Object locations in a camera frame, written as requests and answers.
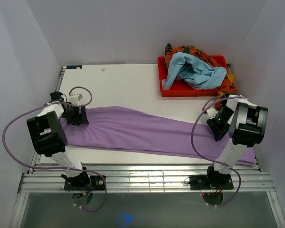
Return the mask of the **purple trousers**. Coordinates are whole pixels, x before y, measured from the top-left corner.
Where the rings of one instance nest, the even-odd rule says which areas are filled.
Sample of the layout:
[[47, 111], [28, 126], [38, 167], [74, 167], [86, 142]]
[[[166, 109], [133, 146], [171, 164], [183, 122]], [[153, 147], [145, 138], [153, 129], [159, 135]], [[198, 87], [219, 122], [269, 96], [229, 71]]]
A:
[[134, 109], [109, 106], [86, 110], [89, 125], [72, 127], [60, 119], [69, 145], [198, 158], [217, 159], [228, 136], [215, 141], [207, 125], [177, 121]]

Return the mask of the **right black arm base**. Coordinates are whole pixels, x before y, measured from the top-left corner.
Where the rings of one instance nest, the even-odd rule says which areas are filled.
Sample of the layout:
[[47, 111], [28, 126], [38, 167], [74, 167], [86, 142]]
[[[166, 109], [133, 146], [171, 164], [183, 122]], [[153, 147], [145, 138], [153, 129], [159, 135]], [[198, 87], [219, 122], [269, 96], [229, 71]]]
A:
[[233, 190], [234, 185], [232, 179], [226, 182], [219, 180], [212, 180], [207, 175], [190, 175], [184, 180], [184, 184], [190, 185], [191, 190]]

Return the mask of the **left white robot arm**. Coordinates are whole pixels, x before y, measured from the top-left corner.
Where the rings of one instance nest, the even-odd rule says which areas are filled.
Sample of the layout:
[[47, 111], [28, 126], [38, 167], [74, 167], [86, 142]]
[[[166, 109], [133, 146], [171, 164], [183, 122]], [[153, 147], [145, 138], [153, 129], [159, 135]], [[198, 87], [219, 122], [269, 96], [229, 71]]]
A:
[[72, 187], [80, 190], [90, 189], [92, 186], [90, 176], [85, 167], [77, 161], [67, 150], [67, 136], [60, 123], [64, 118], [66, 123], [74, 126], [89, 125], [86, 108], [80, 105], [82, 94], [69, 92], [64, 98], [61, 92], [52, 92], [51, 101], [35, 117], [27, 120], [28, 131], [35, 152], [54, 160], [59, 166], [65, 168], [62, 178]]

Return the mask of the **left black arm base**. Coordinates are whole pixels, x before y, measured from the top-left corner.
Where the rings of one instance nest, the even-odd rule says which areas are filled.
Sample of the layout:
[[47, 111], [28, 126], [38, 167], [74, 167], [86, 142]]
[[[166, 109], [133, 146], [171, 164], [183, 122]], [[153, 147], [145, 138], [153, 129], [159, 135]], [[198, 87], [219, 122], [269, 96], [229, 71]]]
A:
[[90, 176], [90, 185], [87, 188], [80, 188], [72, 186], [68, 181], [65, 181], [64, 190], [67, 191], [89, 191], [96, 190], [101, 191], [105, 190], [104, 181], [99, 176]]

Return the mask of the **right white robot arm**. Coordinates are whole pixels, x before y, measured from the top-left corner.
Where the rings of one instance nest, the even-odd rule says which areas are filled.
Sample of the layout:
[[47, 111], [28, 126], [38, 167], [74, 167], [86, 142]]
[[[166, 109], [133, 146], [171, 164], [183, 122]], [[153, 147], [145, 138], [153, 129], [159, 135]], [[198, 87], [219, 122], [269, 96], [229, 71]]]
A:
[[215, 141], [228, 135], [225, 149], [207, 169], [205, 183], [211, 189], [222, 189], [232, 183], [231, 168], [249, 148], [262, 142], [268, 117], [268, 108], [239, 95], [225, 94], [221, 99], [220, 110], [216, 114], [207, 111], [207, 125]]

